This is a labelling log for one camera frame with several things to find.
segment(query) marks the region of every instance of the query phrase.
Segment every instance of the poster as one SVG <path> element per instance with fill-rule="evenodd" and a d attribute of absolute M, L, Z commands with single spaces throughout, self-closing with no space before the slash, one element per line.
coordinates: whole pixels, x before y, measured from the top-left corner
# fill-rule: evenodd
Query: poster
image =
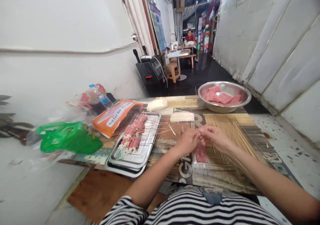
<path fill-rule="evenodd" d="M 157 9 L 150 1 L 148 1 L 148 4 L 149 4 L 154 31 L 156 32 L 156 36 L 157 36 L 159 49 L 161 53 L 163 53 L 167 49 L 167 43 L 166 43 L 166 38 L 164 37 L 164 31 L 163 31 L 163 26 L 161 21 L 161 13 L 159 9 Z"/>

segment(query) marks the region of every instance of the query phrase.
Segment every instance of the person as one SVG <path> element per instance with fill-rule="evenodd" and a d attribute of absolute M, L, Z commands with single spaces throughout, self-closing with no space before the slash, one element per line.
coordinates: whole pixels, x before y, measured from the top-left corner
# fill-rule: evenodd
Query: person
<path fill-rule="evenodd" d="M 149 215 L 146 209 L 179 159 L 206 140 L 226 154 L 292 224 L 319 224 L 320 202 L 297 184 L 236 146 L 220 128 L 188 129 L 177 144 L 145 171 L 103 218 L 101 224 L 280 224 L 240 195 L 205 188 L 175 189 Z"/>
<path fill-rule="evenodd" d="M 186 39 L 187 42 L 190 42 L 190 41 L 193 42 L 194 46 L 193 46 L 193 48 L 192 48 L 192 52 L 193 52 L 194 54 L 197 54 L 196 39 L 194 38 L 194 35 L 192 34 L 192 30 L 191 30 L 191 29 L 188 30 L 188 33 L 187 33 L 185 39 Z"/>

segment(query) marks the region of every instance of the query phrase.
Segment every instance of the small table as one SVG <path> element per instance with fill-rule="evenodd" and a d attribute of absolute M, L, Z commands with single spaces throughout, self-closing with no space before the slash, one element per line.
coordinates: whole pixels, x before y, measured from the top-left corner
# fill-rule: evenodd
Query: small table
<path fill-rule="evenodd" d="M 184 80 L 184 79 L 187 78 L 186 75 L 182 75 L 182 74 L 181 74 L 180 59 L 179 59 L 179 57 L 189 56 L 189 55 L 190 55 L 189 52 L 187 52 L 187 53 L 186 53 L 186 52 L 185 52 L 185 53 L 181 53 L 181 51 L 179 51 L 179 50 L 174 51 L 174 52 L 170 52 L 170 53 L 168 53 L 168 55 L 167 55 L 167 58 L 174 58 L 174 57 L 176 57 L 177 60 L 178 60 L 178 68 L 179 68 L 180 78 L 177 78 L 177 81 L 181 81 L 181 80 Z"/>
<path fill-rule="evenodd" d="M 183 50 L 183 49 L 192 49 L 195 45 L 189 45 L 189 46 L 178 46 L 177 48 L 173 49 L 173 50 L 169 50 L 170 51 L 176 51 L 176 50 Z"/>

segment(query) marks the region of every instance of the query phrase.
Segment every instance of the orange package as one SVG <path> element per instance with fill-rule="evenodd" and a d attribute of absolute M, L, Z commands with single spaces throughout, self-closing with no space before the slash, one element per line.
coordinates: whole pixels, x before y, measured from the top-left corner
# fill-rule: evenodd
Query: orange package
<path fill-rule="evenodd" d="M 121 99 L 93 119 L 93 127 L 107 138 L 124 131 L 133 116 L 141 112 L 143 103 Z"/>

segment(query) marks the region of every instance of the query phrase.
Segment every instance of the metal tray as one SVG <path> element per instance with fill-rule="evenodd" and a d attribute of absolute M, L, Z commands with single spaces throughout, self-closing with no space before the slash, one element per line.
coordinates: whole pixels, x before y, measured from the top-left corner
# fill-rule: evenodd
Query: metal tray
<path fill-rule="evenodd" d="M 145 122 L 145 130 L 141 134 L 141 141 L 139 144 L 139 148 L 133 152 L 133 153 L 125 153 L 124 151 L 121 151 L 118 149 L 121 141 L 123 134 L 119 137 L 117 140 L 108 160 L 110 163 L 118 166 L 125 166 L 129 167 L 132 169 L 139 169 L 143 167 L 149 158 L 153 142 L 156 139 L 156 135 L 160 126 L 160 118 L 161 114 L 160 113 L 148 113 L 148 112 L 143 112 L 148 116 L 146 122 Z M 134 117 L 132 118 L 131 122 L 129 123 L 132 124 L 133 120 L 137 118 L 141 113 L 136 113 Z"/>
<path fill-rule="evenodd" d="M 106 160 L 106 163 L 104 164 L 104 167 L 105 167 L 105 169 L 107 171 L 119 173 L 119 174 L 122 174 L 122 175 L 125 175 L 125 176 L 128 176 L 128 177 L 132 177 L 132 178 L 139 177 L 143 173 L 143 171 L 146 168 L 146 166 L 147 166 L 147 164 L 145 164 L 138 171 L 132 171 L 130 169 L 114 165 L 114 164 L 110 163 L 108 161 L 108 159 Z"/>

